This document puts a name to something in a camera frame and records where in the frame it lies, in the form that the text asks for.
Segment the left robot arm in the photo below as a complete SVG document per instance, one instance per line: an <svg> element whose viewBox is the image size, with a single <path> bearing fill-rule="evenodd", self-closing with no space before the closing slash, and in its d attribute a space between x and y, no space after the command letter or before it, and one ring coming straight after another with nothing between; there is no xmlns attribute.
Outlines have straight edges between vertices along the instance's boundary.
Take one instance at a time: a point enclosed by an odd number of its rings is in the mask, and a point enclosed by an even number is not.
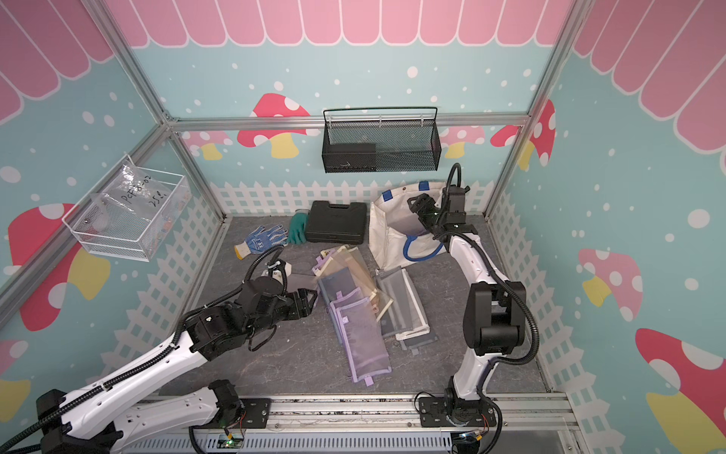
<svg viewBox="0 0 726 454"><path fill-rule="evenodd" d="M274 336L280 323L311 315L318 293L289 289L282 251L275 246L257 257L236 289L186 312L172 335L139 359L84 388L39 397L37 422L9 438L2 452L117 453L170 429L228 429L240 423L248 412L226 379L166 403L142 401L231 350L259 350L255 336Z"/></svg>

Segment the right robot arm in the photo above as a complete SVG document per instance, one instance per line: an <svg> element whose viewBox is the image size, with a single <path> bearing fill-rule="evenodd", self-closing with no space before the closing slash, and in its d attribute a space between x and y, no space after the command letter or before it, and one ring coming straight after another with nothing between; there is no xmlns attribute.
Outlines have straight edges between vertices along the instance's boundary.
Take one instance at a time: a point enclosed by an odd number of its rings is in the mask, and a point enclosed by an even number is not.
<svg viewBox="0 0 726 454"><path fill-rule="evenodd" d="M501 274L484 251L478 231L467 222L461 165L453 164L439 202L427 194L408 200L434 240L457 262L470 285L462 320L467 351L444 391L420 393L414 409L425 428L462 428L468 437L501 429L503 418L486 386L499 365L521 366L534 360L540 335L527 306L526 287Z"/></svg>

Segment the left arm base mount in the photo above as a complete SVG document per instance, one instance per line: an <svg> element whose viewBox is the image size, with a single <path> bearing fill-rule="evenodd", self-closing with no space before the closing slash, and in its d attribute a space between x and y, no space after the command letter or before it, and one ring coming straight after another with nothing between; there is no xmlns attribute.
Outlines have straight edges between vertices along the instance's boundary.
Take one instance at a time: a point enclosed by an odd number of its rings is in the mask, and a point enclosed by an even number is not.
<svg viewBox="0 0 726 454"><path fill-rule="evenodd" d="M270 398L237 398L217 403L212 419L195 429L266 429L270 417Z"/></svg>

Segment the blue grey mesh pouch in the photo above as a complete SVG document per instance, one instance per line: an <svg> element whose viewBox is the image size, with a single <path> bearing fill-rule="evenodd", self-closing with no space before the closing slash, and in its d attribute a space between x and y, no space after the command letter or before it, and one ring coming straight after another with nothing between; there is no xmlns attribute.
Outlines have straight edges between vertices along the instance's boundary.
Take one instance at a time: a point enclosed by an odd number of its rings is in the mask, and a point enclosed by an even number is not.
<svg viewBox="0 0 726 454"><path fill-rule="evenodd" d="M360 287L353 280L348 268L334 272L329 276L323 276L319 280L319 290L325 302L325 306L331 319L335 319L333 303L342 299L343 301L358 301L363 298Z"/></svg>

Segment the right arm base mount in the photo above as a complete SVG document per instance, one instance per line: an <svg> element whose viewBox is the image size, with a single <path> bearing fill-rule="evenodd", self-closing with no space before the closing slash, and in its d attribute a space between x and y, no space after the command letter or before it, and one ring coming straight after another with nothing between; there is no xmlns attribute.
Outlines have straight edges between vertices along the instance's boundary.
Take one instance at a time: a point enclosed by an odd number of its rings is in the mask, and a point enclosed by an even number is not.
<svg viewBox="0 0 726 454"><path fill-rule="evenodd" d="M484 428L497 426L495 409L484 401L420 395L414 408L424 428Z"/></svg>

